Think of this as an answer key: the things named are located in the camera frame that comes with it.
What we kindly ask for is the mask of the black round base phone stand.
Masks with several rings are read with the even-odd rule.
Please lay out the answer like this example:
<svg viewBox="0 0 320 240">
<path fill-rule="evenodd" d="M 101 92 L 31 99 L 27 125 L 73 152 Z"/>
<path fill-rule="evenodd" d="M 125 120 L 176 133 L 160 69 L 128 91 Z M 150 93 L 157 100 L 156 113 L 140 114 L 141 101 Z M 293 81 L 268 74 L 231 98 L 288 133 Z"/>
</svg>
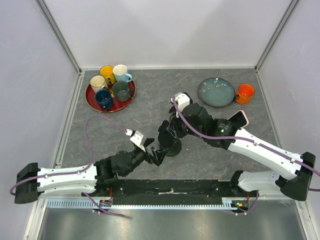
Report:
<svg viewBox="0 0 320 240">
<path fill-rule="evenodd" d="M 171 147 L 169 148 L 168 152 L 166 153 L 166 156 L 168 157 L 174 157 L 177 156 L 182 150 L 182 143 L 179 139 L 176 139 Z"/>
</svg>

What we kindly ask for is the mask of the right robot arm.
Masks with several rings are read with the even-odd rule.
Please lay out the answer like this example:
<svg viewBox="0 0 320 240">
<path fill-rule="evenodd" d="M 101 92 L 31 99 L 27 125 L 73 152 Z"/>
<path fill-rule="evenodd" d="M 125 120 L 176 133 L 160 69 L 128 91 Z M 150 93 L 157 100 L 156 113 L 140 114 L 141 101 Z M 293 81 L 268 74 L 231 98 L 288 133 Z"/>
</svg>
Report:
<svg viewBox="0 0 320 240">
<path fill-rule="evenodd" d="M 205 143 L 226 151 L 249 157 L 268 167 L 269 171 L 237 170 L 229 182 L 229 191 L 235 197 L 251 191 L 277 191 L 297 201 L 305 201 L 310 190 L 316 157 L 310 152 L 289 152 L 255 137 L 245 130 L 249 123 L 243 111 L 228 119 L 213 118 L 198 103 L 186 106 L 181 114 L 175 107 L 169 110 L 169 119 L 158 128 L 161 149 L 173 156 L 181 151 L 180 139 L 187 135 L 203 139 Z"/>
</svg>

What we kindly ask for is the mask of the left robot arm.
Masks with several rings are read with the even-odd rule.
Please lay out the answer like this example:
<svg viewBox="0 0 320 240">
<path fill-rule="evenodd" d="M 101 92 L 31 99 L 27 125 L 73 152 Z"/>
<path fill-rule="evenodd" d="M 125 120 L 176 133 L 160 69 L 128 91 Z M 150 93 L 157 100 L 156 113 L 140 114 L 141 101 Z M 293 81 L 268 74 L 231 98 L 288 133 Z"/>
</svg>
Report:
<svg viewBox="0 0 320 240">
<path fill-rule="evenodd" d="M 54 195 L 106 196 L 119 177 L 127 177 L 142 162 L 159 166 L 169 149 L 150 146 L 154 139 L 147 138 L 143 145 L 132 151 L 118 153 L 78 167 L 40 168 L 38 163 L 27 164 L 16 175 L 16 184 L 10 189 L 15 204 L 35 202 L 39 197 Z"/>
</svg>

